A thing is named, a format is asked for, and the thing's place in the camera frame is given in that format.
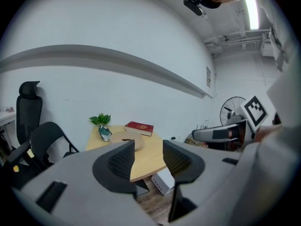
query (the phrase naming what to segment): potted plant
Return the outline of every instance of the potted plant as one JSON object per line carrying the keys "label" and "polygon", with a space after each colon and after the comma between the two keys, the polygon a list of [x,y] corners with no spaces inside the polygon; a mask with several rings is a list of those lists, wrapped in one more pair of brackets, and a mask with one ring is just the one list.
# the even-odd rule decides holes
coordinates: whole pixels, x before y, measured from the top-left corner
{"label": "potted plant", "polygon": [[112,133],[110,130],[105,127],[111,120],[110,115],[104,115],[103,113],[99,114],[99,116],[93,116],[89,118],[90,121],[98,126],[99,135],[102,137],[104,141],[109,141]]}

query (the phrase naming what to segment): vase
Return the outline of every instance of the vase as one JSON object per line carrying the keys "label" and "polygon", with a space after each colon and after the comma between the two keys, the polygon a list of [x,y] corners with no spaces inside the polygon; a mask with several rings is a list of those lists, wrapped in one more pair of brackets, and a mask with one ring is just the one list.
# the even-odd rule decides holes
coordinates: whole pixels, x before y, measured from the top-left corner
{"label": "vase", "polygon": [[109,128],[104,127],[103,125],[98,127],[99,135],[102,137],[103,141],[110,141],[112,133]]}

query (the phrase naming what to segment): chair headrest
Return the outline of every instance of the chair headrest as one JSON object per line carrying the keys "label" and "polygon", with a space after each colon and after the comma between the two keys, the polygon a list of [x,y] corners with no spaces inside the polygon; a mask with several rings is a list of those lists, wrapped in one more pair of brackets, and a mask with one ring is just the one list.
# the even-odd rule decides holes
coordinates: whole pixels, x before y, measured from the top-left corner
{"label": "chair headrest", "polygon": [[34,98],[37,96],[37,84],[39,84],[40,81],[27,81],[24,82],[19,89],[20,96],[26,97],[26,98]]}

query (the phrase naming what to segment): ceiling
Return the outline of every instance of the ceiling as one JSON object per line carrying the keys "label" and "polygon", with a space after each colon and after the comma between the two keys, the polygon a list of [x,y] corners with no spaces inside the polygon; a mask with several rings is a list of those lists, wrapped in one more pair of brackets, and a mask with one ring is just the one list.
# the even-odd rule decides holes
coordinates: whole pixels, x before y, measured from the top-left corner
{"label": "ceiling", "polygon": [[260,49],[262,32],[270,28],[268,18],[257,0],[260,27],[250,32],[245,0],[222,4],[217,9],[203,9],[197,16],[183,4],[183,0],[159,0],[181,16],[197,32],[215,57]]}

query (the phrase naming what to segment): black fisheye border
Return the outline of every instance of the black fisheye border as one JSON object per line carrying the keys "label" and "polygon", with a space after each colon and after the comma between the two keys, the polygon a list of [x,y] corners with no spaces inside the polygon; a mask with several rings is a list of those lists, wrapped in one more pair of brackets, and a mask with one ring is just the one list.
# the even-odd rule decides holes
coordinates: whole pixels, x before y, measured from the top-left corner
{"label": "black fisheye border", "polygon": [[[21,7],[25,0],[0,0],[1,3],[1,20],[0,20],[0,37],[2,38],[5,29],[12,20],[14,14]],[[281,7],[283,13],[290,22],[296,37],[301,41],[301,20],[299,17],[300,0],[275,0]],[[297,174],[290,187],[287,189],[284,196],[274,206],[274,208],[267,214],[257,225],[266,226],[271,223],[296,224],[300,222],[299,217],[299,199],[300,197],[300,175],[301,170],[298,168]],[[0,220],[7,222],[10,225],[16,225],[20,222],[29,225],[40,224],[27,210],[20,204],[12,189],[7,185],[3,176],[3,170],[0,166]]]}

